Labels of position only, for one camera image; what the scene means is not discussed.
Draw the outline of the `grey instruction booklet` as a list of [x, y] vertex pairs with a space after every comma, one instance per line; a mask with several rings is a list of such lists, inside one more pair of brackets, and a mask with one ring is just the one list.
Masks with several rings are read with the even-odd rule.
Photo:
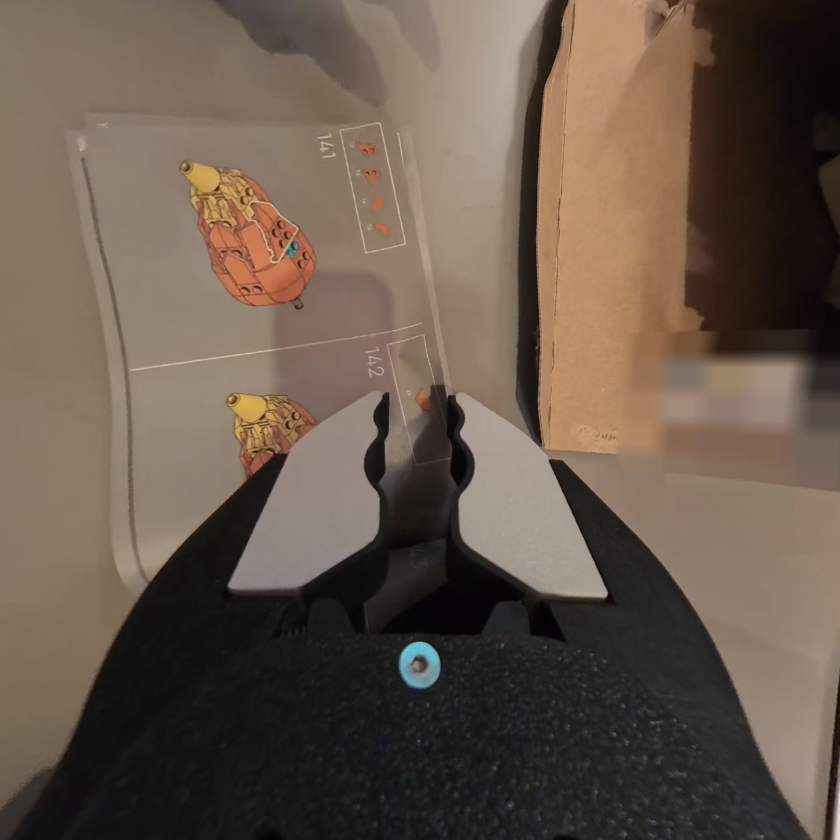
[[129, 591], [272, 456], [371, 391], [390, 396], [391, 544], [443, 538], [449, 377], [411, 135], [373, 117], [103, 112], [66, 138]]

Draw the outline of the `printed cardboard box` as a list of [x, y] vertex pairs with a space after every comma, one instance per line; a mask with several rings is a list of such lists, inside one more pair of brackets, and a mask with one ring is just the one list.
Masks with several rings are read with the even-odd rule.
[[542, 445], [655, 452], [656, 344], [838, 352], [838, 2], [565, 2], [537, 183]]

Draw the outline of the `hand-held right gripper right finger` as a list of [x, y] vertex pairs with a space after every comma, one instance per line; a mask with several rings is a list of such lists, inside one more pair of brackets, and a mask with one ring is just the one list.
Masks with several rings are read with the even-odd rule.
[[447, 583], [476, 630], [528, 631], [554, 606], [605, 606], [609, 592], [552, 459], [474, 397], [448, 399]]

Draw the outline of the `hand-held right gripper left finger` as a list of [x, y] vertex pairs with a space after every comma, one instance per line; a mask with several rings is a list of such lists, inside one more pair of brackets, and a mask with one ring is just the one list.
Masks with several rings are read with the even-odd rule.
[[366, 605], [389, 571], [382, 479], [390, 409], [387, 392], [369, 392], [292, 446], [228, 594], [285, 599], [307, 618], [342, 610], [355, 631], [370, 630]]

